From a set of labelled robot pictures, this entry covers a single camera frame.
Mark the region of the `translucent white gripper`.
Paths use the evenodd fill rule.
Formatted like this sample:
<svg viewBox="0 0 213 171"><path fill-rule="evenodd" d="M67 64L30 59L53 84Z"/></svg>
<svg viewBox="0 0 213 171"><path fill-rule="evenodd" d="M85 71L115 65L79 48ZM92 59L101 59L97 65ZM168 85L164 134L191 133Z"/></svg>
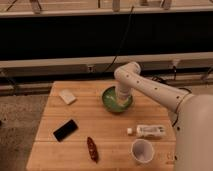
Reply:
<svg viewBox="0 0 213 171"><path fill-rule="evenodd" d="M130 97L130 90L129 89L116 88L115 93L116 93L117 103L120 106L124 106L128 102L128 99Z"/></svg>

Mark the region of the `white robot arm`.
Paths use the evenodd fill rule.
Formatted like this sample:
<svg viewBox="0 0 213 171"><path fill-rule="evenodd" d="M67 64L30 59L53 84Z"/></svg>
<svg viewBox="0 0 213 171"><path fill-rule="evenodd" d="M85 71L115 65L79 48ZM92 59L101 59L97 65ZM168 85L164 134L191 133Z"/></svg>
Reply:
<svg viewBox="0 0 213 171"><path fill-rule="evenodd" d="M178 115L174 171L213 171L213 95L195 95L140 72L136 62L114 71L117 97L127 99L134 88Z"/></svg>

